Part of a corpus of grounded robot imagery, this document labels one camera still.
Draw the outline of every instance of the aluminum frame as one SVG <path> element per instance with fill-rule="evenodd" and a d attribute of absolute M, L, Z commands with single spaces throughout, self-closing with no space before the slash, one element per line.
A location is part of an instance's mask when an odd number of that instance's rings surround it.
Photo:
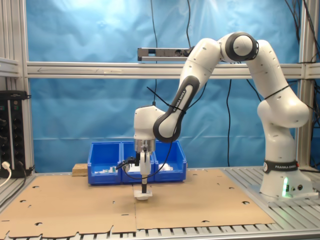
<path fill-rule="evenodd" d="M 179 79 L 183 64 L 27 62 L 28 78 Z M 302 64 L 281 64 L 287 79 L 301 79 Z M 252 79 L 246 64 L 218 64 L 210 79 Z"/>
<path fill-rule="evenodd" d="M 315 36 L 318 37 L 319 25 L 319 1 L 308 0 L 306 5 L 309 9 L 310 17 L 313 22 Z M 300 32 L 300 49 L 299 61 L 301 63 L 312 62 L 313 57 L 317 52 L 317 47 L 314 41 L 314 35 L 310 28 L 310 23 L 307 18 L 305 5 L 302 3 L 301 9 L 301 32 Z M 308 106 L 313 105 L 314 101 L 314 81 L 308 80 L 310 77 L 310 67 L 316 63 L 304 64 L 302 66 L 302 75 L 304 76 L 298 82 L 297 95 Z M 312 118 L 313 112 L 310 111 L 309 121 L 302 127 L 295 130 L 295 156 L 300 166 L 310 165 L 311 153 L 311 134 L 312 134 Z"/>
<path fill-rule="evenodd" d="M 0 77 L 1 90 L 19 90 L 30 94 L 27 78 L 28 41 L 25 0 L 0 0 Z M 25 167 L 34 165 L 31 101 L 22 101 Z"/>

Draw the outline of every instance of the green led light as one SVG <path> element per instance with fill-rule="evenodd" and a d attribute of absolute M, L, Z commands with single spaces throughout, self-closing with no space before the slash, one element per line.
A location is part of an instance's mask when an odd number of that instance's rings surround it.
<path fill-rule="evenodd" d="M 283 180 L 282 197 L 285 197 L 285 196 L 286 196 L 287 183 L 288 183 L 288 178 L 286 177 L 286 178 Z"/>

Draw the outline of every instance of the cable tie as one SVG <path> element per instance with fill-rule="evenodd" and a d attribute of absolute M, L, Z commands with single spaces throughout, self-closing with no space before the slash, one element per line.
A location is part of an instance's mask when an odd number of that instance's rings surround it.
<path fill-rule="evenodd" d="M 264 100 L 267 100 L 268 98 L 272 97 L 273 95 L 275 95 L 275 94 L 277 94 L 277 93 L 280 93 L 281 91 L 283 91 L 283 90 L 285 90 L 286 88 L 291 87 L 292 85 L 295 85 L 295 84 L 297 84 L 297 83 L 294 82 L 294 83 L 292 83 L 292 84 L 288 84 L 288 85 L 285 86 L 284 88 L 281 88 L 280 90 L 278 90 L 278 91 L 272 93 L 271 95 L 265 97 Z"/>

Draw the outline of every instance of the wooden block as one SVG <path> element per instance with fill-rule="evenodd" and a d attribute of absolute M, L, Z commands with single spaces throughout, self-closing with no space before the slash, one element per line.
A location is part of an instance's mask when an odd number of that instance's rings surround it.
<path fill-rule="evenodd" d="M 72 177 L 86 177 L 88 176 L 88 164 L 78 163 L 72 168 Z"/>

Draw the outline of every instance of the cardboard sheet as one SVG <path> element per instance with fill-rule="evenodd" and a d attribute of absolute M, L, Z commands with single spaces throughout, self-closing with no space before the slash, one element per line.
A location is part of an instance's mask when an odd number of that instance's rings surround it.
<path fill-rule="evenodd" d="M 89 186 L 86 177 L 37 177 L 0 214 L 0 239 L 66 238 L 136 229 L 271 224 L 274 221 L 219 169 L 188 170 L 182 183 L 151 184 L 153 196 L 137 201 L 140 185 Z"/>
<path fill-rule="evenodd" d="M 219 169 L 188 170 L 184 183 L 151 188 L 151 198 L 135 201 L 137 229 L 274 223 Z"/>
<path fill-rule="evenodd" d="M 86 177 L 39 176 L 0 214 L 0 239 L 135 232 L 132 185 L 88 186 Z"/>

